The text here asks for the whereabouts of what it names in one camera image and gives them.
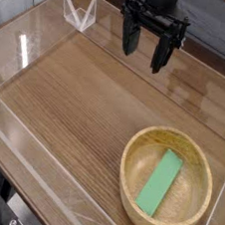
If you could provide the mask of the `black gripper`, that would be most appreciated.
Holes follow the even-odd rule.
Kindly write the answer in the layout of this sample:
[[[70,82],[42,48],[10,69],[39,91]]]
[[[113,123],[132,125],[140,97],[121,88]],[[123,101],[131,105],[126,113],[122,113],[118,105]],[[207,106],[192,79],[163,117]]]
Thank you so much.
[[[185,32],[190,25],[186,14],[177,6],[178,0],[124,0],[122,50],[130,55],[139,42],[140,28],[159,37],[151,59],[152,72],[158,73],[167,65],[174,48],[183,45]]]

